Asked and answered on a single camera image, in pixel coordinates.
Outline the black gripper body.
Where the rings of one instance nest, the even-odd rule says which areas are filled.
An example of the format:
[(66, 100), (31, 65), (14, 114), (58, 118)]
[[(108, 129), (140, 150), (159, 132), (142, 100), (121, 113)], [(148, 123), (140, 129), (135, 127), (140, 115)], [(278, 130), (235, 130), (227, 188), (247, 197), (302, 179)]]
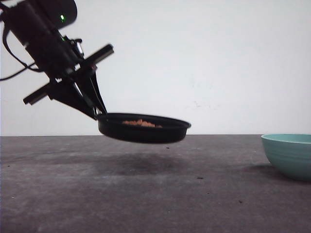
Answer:
[(34, 104), (48, 96), (52, 85), (61, 81), (73, 83), (80, 94), (80, 77), (87, 69), (97, 70), (96, 64), (113, 54), (113, 46), (107, 44), (94, 54), (84, 57), (81, 39), (69, 39), (66, 36), (40, 39), (26, 46), (26, 51), (34, 59), (38, 70), (44, 72), (49, 82), (24, 98), (25, 104)]

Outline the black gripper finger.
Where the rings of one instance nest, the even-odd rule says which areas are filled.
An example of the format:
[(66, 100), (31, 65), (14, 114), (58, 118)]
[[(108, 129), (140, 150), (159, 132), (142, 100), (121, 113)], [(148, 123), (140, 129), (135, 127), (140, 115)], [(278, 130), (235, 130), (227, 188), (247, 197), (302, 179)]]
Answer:
[(84, 71), (80, 77), (80, 91), (88, 106), (93, 109), (94, 114), (107, 114), (99, 91), (96, 70), (87, 69)]
[(92, 105), (87, 104), (73, 83), (63, 81), (52, 85), (48, 91), (48, 96), (52, 100), (57, 100), (69, 107), (72, 107), (92, 119), (95, 119), (95, 110)]

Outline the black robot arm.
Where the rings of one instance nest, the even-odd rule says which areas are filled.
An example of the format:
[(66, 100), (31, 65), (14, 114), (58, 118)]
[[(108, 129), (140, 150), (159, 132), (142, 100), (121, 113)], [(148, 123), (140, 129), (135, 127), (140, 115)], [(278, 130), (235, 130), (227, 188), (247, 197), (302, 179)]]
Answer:
[(33, 105), (48, 96), (87, 116), (97, 119), (107, 110), (99, 92), (96, 64), (111, 55), (113, 46), (107, 44), (89, 57), (84, 57), (81, 39), (69, 39), (59, 29), (72, 24), (77, 18), (73, 0), (23, 0), (8, 7), (0, 5), (4, 22), (2, 42), (12, 32), (49, 82), (24, 98)]

